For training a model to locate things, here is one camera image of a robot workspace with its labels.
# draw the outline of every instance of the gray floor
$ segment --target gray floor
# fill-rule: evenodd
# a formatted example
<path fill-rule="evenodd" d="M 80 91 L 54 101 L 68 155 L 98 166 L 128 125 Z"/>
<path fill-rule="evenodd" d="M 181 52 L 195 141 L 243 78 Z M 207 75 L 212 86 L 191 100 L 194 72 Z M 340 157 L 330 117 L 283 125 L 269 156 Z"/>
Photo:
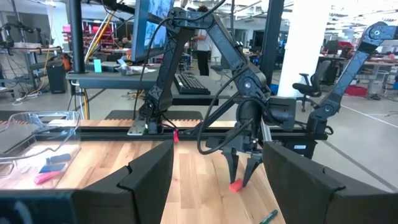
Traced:
<path fill-rule="evenodd" d="M 275 73 L 273 82 L 277 83 L 279 75 Z M 211 71 L 211 78 L 216 80 L 220 76 Z M 89 97 L 99 91 L 88 90 Z M 105 90 L 98 95 L 90 102 L 91 118 L 103 119 L 112 110 L 132 110 L 134 101 L 122 97 L 127 91 Z M 69 94 L 46 93 L 20 106 L 12 106 L 12 98 L 6 93 L 0 95 L 0 110 L 66 110 L 69 99 Z M 173 106 L 171 110 L 198 110 L 205 115 L 207 108 Z M 221 120 L 234 119 L 235 109 L 231 108 Z M 313 160 L 377 188 L 398 192 L 398 116 L 387 116 L 392 111 L 398 111 L 398 103 L 345 96 L 340 112 L 328 120 L 335 133 L 327 141 L 319 142 Z M 306 121 L 309 112 L 310 105 L 306 113 L 298 109 L 297 120 Z"/>

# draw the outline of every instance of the person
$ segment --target person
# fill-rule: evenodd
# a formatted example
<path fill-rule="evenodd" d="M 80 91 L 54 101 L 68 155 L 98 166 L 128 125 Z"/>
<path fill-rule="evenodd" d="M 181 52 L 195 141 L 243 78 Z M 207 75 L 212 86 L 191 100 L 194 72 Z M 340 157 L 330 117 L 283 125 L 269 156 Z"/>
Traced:
<path fill-rule="evenodd" d="M 207 12 L 208 8 L 206 6 L 200 6 L 197 11 Z M 203 29 L 199 30 L 198 35 L 193 39 L 197 41 L 198 68 L 200 75 L 209 76 L 208 57 L 211 50 L 211 39 Z"/>
<path fill-rule="evenodd" d="M 123 38 L 122 38 L 122 48 L 131 48 L 132 46 L 131 46 L 131 42 L 129 41 L 129 39 L 126 37 L 126 36 L 124 36 Z"/>

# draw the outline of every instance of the office chair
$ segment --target office chair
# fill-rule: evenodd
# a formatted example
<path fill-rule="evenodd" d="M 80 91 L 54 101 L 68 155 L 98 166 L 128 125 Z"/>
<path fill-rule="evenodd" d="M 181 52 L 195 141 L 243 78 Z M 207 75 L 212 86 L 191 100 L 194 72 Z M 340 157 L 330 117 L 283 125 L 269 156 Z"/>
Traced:
<path fill-rule="evenodd" d="M 316 102 L 307 98 L 307 96 L 320 97 L 322 95 L 319 82 L 322 79 L 322 77 L 325 75 L 325 72 L 328 69 L 328 67 L 330 66 L 330 63 L 331 62 L 329 60 L 326 60 L 319 65 L 315 74 L 313 74 L 310 78 L 311 85 L 310 85 L 310 82 L 308 81 L 308 74 L 303 74 L 303 73 L 300 73 L 300 75 L 304 77 L 305 84 L 301 84 L 301 83 L 293 84 L 293 88 L 295 90 L 298 90 L 301 94 L 304 94 L 303 97 L 297 98 L 297 100 L 302 101 L 302 106 L 303 106 L 303 108 L 301 109 L 302 112 L 305 112 L 305 102 L 306 101 L 311 102 L 311 106 L 316 104 Z"/>
<path fill-rule="evenodd" d="M 220 84 L 220 86 L 223 86 L 227 82 L 226 80 L 223 80 L 223 76 L 231 78 L 227 75 L 229 71 L 229 65 L 224 57 L 221 57 L 221 65 L 212 65 L 210 66 L 210 68 L 213 69 L 217 74 L 221 75 L 221 78 L 219 80 L 216 80 L 216 83 Z"/>

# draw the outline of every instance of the transparent container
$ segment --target transparent container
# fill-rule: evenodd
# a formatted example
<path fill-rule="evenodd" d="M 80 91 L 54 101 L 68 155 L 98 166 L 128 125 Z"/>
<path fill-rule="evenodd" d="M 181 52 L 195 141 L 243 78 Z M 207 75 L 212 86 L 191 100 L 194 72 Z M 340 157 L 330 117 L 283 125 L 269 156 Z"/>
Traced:
<path fill-rule="evenodd" d="M 52 189 L 80 150 L 80 114 L 26 112 L 0 124 L 0 189 Z"/>

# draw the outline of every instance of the monitor screen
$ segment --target monitor screen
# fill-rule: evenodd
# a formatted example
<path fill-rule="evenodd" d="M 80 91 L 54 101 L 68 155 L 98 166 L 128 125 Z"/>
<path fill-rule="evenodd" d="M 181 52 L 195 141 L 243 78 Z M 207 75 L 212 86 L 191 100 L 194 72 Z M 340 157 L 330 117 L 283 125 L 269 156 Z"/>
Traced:
<path fill-rule="evenodd" d="M 164 53 L 167 30 L 162 26 L 155 35 L 155 39 L 149 46 L 157 25 L 167 17 L 173 7 L 174 0 L 137 0 L 134 28 L 132 34 L 132 61 L 146 59 L 150 49 L 150 57 Z"/>

